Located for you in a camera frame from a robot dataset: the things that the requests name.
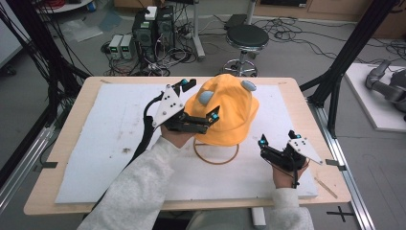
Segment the metal frame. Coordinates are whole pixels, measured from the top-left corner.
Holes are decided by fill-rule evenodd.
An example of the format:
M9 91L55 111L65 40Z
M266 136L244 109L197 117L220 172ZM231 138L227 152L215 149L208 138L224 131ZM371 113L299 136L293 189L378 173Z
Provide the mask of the metal frame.
M336 138L335 121L341 79L345 76L356 57L364 49L365 45L373 36L373 33L395 6L395 2L396 0L372 1L328 70L322 76L300 86L301 90L305 91L319 84L314 94L309 97L309 102L319 107L324 106L325 100L331 94L327 128L333 138Z
M335 137L333 137L331 133L328 131L327 128L328 115L326 114L326 111L323 108L315 106L314 104L310 104L309 108L313 112L313 116L316 118L316 121L319 123L320 130L322 131L325 137L326 143L330 148L334 160L338 162L338 165L340 167L346 168L344 171L341 171L341 173L343 174L344 180L346 181L347 186L349 188L351 194L350 204L353 208L360 228L365 230L375 229L370 213L368 212L367 206L365 205L361 193L359 192L358 187L356 186L355 180L350 171L350 167L347 163L346 157L344 156L344 153L341 150L340 144L338 143L338 140Z
M244 66L249 66L252 67L251 69L245 69ZM259 76L259 71L257 66L255 66L255 64L249 60L246 60L244 58L243 61L241 61L241 59L232 59L227 61L227 63L225 63L223 65L222 68L222 73L226 73L227 71L231 72L231 73L236 73L237 77L248 77L245 74L246 73L251 73L251 77L257 77Z
M32 142L36 143L35 137L38 133L42 133L41 130L44 125L49 128L51 124L55 121L58 114L58 105L60 102L60 95L57 92L58 84L63 86L64 95L66 97L75 98L80 89L76 77L83 80L90 77L89 74L78 69L78 67L69 63L61 54L57 48L49 30L45 27L41 17L36 12L31 1L27 0L6 0L10 9L13 11L21 25L24 27L25 31L31 38L31 43L34 44L35 52L33 47L31 47L14 28L14 25L10 22L8 16L3 12L0 12L0 19L5 23L5 25L14 34L17 40L21 43L23 48L28 52L29 56L35 62L42 77L44 77L49 83L48 107L44 110L42 115L33 125L29 133L26 135L24 140L20 143L17 150L12 154L3 168L0 170L0 187L3 195L5 191L5 184L10 182L13 178L10 176L15 176L15 171L20 170L21 164L27 160L27 150L29 149Z
M61 106L58 108L57 115L62 112ZM45 150L50 139L54 135L56 129L55 120L50 126L44 126L30 148L26 151L22 159L19 161L18 165L12 171L12 174L8 177L4 186L0 190L0 215L6 209L7 205L11 201L14 194L17 192L21 184L24 182L27 175L33 169L38 157L40 157L42 151Z
M227 41L231 46L233 46L234 48L237 48L237 49L239 49L239 50L243 50L243 51L250 52L250 51L261 51L261 50L263 50L263 48L265 48L265 47L268 45L269 39L268 39L268 41L267 41L265 44L263 44L263 45L261 45L261 46L243 46L243 45L239 45L239 44L235 43L234 41L232 41L232 40L230 39L230 37L228 37L228 36L226 36L226 41Z

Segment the wire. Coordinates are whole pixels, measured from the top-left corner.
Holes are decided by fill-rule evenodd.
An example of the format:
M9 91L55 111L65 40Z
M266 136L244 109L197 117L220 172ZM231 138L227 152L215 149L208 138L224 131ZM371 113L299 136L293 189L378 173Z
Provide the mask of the wire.
M222 48L222 47L220 47L220 46L218 46L218 45L216 45L216 44L214 44L212 42L202 42L202 44L212 45L212 46L214 46L216 48L216 51L214 53L208 53L207 51L205 51L205 53L208 54L208 55L215 55L215 54L218 53L219 50L222 50L222 51L225 51L225 52L228 52L228 53L239 53L240 52L240 50L230 51L230 50L224 49L224 48Z
M145 8L144 4L143 4L143 2L141 2L141 0L138 0L138 2L140 3L141 7Z
M278 18L275 18L272 20L259 20L259 21L256 21L255 23L253 23L253 25L264 24L261 26L261 28L263 28L266 32L271 34L269 39L274 42L280 42L280 43L295 42L298 44L307 44L316 55L325 56L325 57L331 58L331 59L337 58L336 54L330 53L330 52L324 52L315 43L310 42L305 39L297 38L297 36L298 35L318 35L318 36L322 36L322 37L326 37L329 39L334 39L334 40L338 40L338 41L342 41L342 42L347 41L346 39L338 38L338 37L334 37L334 36L330 36L330 35L326 35L326 34L319 34L319 33L315 33L315 32L303 31L299 26L296 25L298 22L314 24L314 25L318 25L318 26L325 26L325 27L334 27L334 28L353 25L352 23L345 23L345 24L341 24L341 25L325 25L325 24L315 23L315 22L298 21L297 18L293 18L293 17L278 17ZM391 43L385 43L385 42L382 42L375 38L371 39L371 41L378 41L379 44L368 43L367 46L376 47L376 48L386 48L388 50L388 52L390 52L394 55L400 56L401 59L406 59L406 55L405 55L406 45L404 42L392 41ZM374 60L364 60L360 57L357 57L355 60L359 61L361 63L377 63L377 62L382 61L383 59L379 58L379 59L374 59Z
M388 69L389 69L389 71L391 71L392 73L397 73L397 72L400 72L400 71L406 70L406 67L404 67L404 68L400 68L400 69L397 69L397 70L392 70L392 69L391 69L391 66L388 66Z
M69 58L71 59L71 63L75 66L75 63L71 57L71 53L72 53L75 56L75 58L78 60L78 62L81 64L81 66L90 74L90 76L94 76L92 74L92 72L90 72L90 70L83 64L83 62L80 60L80 58L76 55L76 53L72 50L72 48L66 42L65 37L62 33L62 30L60 29L59 22L57 21L56 17L55 17L55 22L56 22L56 25L51 21L51 26L56 30L57 36L59 37L60 41L62 42Z
M206 30L206 29L209 27L209 25L212 24L213 22L221 22L221 23L222 23L222 21L220 21L220 20L213 20L213 21L210 21L210 22L208 22L208 23L206 24L205 27L203 27L203 29L201 29L201 30L199 31L199 33L201 33L201 32L203 32L204 30Z
M45 162L42 160L42 156L44 155L45 151L46 151L51 145L54 144L54 142L56 141L56 139L54 139L54 141L52 141L47 147L45 147L45 149L39 154L38 158L39 158L39 164L40 164L41 166L43 166L44 163L45 163Z
M225 22L225 21L223 21L223 20L221 20L221 18L220 17L218 17L218 16L216 16L216 15L213 15L213 17L215 17L215 18L217 18L220 22L222 22L223 24L226 24L227 22Z
M271 164L271 165L273 166L272 167L273 170L277 170L277 171L279 171L279 172L281 172L281 173L283 173L285 175L288 175L288 176L292 177L292 188L296 189L296 187L299 185L299 182L298 182L298 180L299 180L298 168L295 166L295 162L294 162L293 158L292 157L290 157L290 158L291 158L291 163L292 163L292 166L293 166L293 169L294 169L293 174L282 170L281 168L279 168L275 164ZM301 170L304 171L305 169L307 169L309 163L310 163L310 160L307 159L306 162L304 163L304 165L302 166Z

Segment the electronic equipment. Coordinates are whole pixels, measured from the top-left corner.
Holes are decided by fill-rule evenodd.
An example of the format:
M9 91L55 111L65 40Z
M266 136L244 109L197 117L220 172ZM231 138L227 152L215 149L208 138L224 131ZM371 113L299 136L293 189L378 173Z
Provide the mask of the electronic equipment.
M164 125L171 131L206 134L207 129L220 119L218 116L220 106L206 114L205 118L193 117L184 111L184 103L179 98L180 91L186 92L195 86L196 79L190 81L181 80L174 85L168 84L165 92L161 92L159 96L147 104L144 109L143 138L128 165L147 149L153 132L158 126ZM149 108L157 102L160 102L160 104L155 117L148 116Z
M132 59L135 55L135 44L131 34L123 36L122 43L120 45L124 59Z
M290 7L305 7L307 0L260 0L263 5L290 6Z
M158 39L156 22L146 20L145 13L138 12L132 25L132 35L140 61L146 58L149 62L156 62L155 43Z
M147 7L146 20L153 21L156 18L156 7Z
M262 134L258 145L260 147L260 156L270 165L280 167L287 172L293 172L292 187L296 189L298 183L298 171L305 166L306 158L316 162L319 165L323 164L322 159L317 154L316 150L307 141L307 138L302 138L300 134L296 134L293 130L289 133L290 140L286 144L283 151L279 151L269 147L264 134Z
M120 49L122 39L123 39L122 35L114 35L113 39L110 41L110 44L108 45L108 49L110 50L110 54L113 59L122 58L122 49Z
M175 47L173 6L163 7L156 17L161 48L169 50Z
M382 94L397 110L406 113L406 70L393 73L389 84L380 81L390 64L389 60L384 60L373 68L367 75L365 86Z

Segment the floor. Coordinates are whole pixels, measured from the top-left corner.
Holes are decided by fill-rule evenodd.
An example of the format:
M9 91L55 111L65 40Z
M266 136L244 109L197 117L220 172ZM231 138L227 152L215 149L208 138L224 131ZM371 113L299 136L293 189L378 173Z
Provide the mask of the floor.
M117 23L111 26L106 18ZM85 9L61 13L60 23L84 19L88 26L101 26L103 34L76 42L68 42L83 64L95 75L102 76L108 70L108 61L100 47L109 41L114 34L131 32L132 21L117 18L112 14L111 7L98 9L89 13ZM266 18L255 18L254 21ZM207 28L201 32L201 40L206 58L203 61L182 63L170 68L171 76L199 77L214 76L222 63L231 58L237 58L239 53L225 41L222 24L215 17L200 18L200 23ZM346 39L354 29L354 25L340 23L318 22L321 26L308 22L296 21L295 26L306 32L319 33ZM265 22L258 22L262 27ZM338 54L344 42L319 34L301 33L296 38L311 41L325 53ZM56 44L61 48L59 39ZM371 40L370 44L379 45L379 41ZM389 53L383 47L366 46L359 58L371 61L379 58L396 59L393 65L406 66L406 60ZM316 55L308 43L270 41L265 50L253 60L258 66L260 77L291 77L298 84L308 82L322 75L333 62L333 58ZM15 68L15 76L0 77L0 167L19 145L25 134L39 117L47 105L47 83L36 70L33 62L25 52L15 56L10 64ZM304 92L305 96L312 94L314 89ZM406 229L406 133L376 131L368 120L350 89L343 79L341 84L340 101L337 114L336 134L341 148L347 158L351 172L358 189L366 203L376 229ZM2 229L76 229L82 215L63 215L50 217L29 217L24 215L23 207L39 172L29 173L24 183L14 195L6 210L0 216ZM339 207L344 213L353 213L351 206L345 204L308 205L316 229L358 229L353 216L342 218L328 215L327 212L338 212Z

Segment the gray sleeve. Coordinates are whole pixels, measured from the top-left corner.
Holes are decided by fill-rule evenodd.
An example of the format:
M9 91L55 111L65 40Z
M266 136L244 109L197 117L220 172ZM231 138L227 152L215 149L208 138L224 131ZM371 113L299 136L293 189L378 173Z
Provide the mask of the gray sleeve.
M277 189L273 194L275 208L270 212L269 229L314 229L311 215L306 208L299 207L295 189Z
M165 200L179 149L165 138L134 160L78 229L152 229Z

